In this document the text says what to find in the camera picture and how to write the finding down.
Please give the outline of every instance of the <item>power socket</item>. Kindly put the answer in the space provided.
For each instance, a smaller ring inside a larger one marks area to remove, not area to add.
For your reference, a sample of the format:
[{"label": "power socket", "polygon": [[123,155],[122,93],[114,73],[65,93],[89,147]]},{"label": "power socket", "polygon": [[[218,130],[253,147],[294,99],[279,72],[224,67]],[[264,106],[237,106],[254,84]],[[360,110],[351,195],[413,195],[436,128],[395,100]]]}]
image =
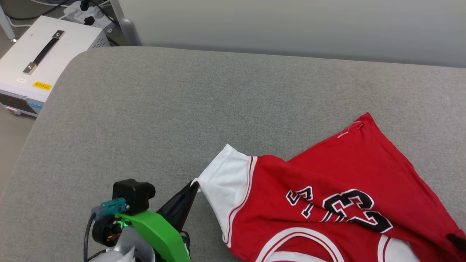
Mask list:
[{"label": "power socket", "polygon": [[75,23],[84,24],[86,18],[89,20],[89,17],[93,17],[94,23],[90,26],[102,28],[105,33],[111,33],[113,31],[115,24],[110,19],[108,19],[108,17],[106,17],[99,8],[89,7],[87,11],[83,11],[81,10],[80,5],[81,1],[76,1],[67,7],[63,11],[63,13],[66,15],[66,18]]}]

